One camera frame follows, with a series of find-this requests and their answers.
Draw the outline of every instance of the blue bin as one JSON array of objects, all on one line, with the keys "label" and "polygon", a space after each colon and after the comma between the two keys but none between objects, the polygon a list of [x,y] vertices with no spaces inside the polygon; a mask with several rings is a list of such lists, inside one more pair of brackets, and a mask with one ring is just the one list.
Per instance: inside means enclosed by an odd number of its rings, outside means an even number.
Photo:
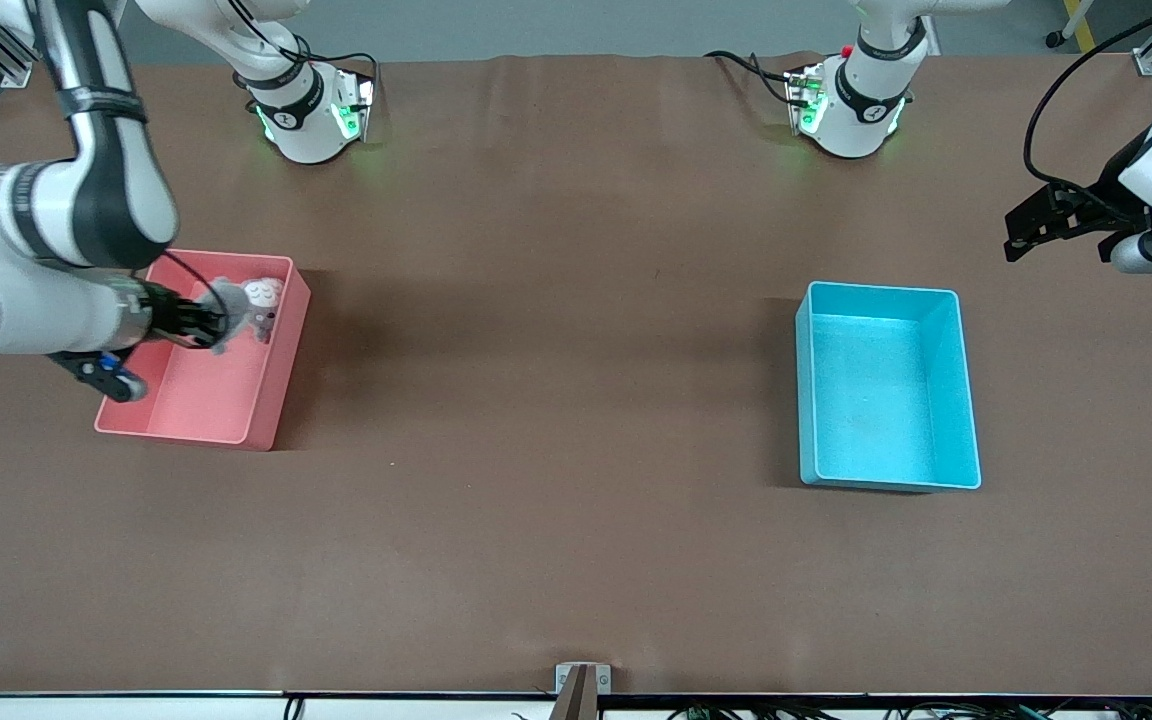
[{"label": "blue bin", "polygon": [[804,483],[980,487],[956,293],[813,282],[795,325]]}]

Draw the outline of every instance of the pink plastic container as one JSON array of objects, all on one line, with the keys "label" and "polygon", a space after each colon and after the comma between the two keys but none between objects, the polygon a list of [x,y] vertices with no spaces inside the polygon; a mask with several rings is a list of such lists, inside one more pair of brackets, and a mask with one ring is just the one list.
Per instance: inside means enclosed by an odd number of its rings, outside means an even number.
[{"label": "pink plastic container", "polygon": [[[257,341],[252,328],[245,327],[225,343],[220,355],[165,341],[137,347],[127,367],[145,379],[150,392],[143,400],[123,404],[106,397],[96,415],[96,430],[164,442],[268,450],[274,447],[279,415],[283,414],[310,288],[289,258],[174,252],[207,281],[221,276],[234,283],[256,278],[283,281],[270,342]],[[166,258],[150,266],[146,279],[187,297],[205,291],[192,275]]]}]

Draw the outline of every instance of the table surface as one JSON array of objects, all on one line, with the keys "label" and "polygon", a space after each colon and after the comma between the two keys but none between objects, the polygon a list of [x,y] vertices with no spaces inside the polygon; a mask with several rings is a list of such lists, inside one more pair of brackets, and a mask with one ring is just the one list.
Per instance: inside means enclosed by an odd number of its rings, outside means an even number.
[{"label": "table surface", "polygon": [[[138,68],[179,247],[314,300],[270,454],[99,435],[0,356],[0,689],[1152,694],[1152,276],[1002,259],[1068,61],[930,59],[863,161],[712,60],[394,65],[321,167],[228,69]],[[69,152],[45,85],[0,161]],[[1097,59],[1037,158],[1089,182],[1150,119]],[[813,279],[958,291],[980,491],[799,483]]]}]

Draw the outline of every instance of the pink bin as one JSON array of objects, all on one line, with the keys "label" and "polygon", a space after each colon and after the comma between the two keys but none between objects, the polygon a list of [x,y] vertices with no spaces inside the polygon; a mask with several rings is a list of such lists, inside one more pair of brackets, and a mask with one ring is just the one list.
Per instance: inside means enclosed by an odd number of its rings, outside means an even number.
[{"label": "pink bin", "polygon": [[[250,327],[225,343],[225,351],[187,350],[170,342],[137,347],[127,367],[145,379],[150,393],[141,401],[108,397],[96,415],[101,433],[134,435],[157,441],[270,450],[274,447],[278,418],[283,412],[287,382],[301,342],[301,328],[310,305],[310,288],[289,258],[175,250],[180,260],[198,270],[207,281],[227,278],[278,278],[283,297],[274,314],[270,342],[256,340]],[[205,288],[169,259],[150,266],[146,279],[200,297]]]}]

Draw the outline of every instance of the gray floor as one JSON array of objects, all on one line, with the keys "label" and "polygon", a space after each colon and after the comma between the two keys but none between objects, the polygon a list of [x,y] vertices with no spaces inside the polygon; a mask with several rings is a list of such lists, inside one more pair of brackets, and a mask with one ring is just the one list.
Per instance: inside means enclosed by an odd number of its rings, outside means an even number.
[{"label": "gray floor", "polygon": [[[1152,0],[1097,0],[1098,37],[1152,12]],[[1073,53],[1043,38],[1064,25],[1061,0],[1011,0],[1000,10],[937,18],[945,54]],[[497,55],[699,55],[710,50],[775,55],[835,51],[855,40],[844,0],[316,0],[289,26],[323,54],[365,50],[381,61]],[[219,63],[197,41],[151,23],[129,3],[120,33],[134,65]]]}]

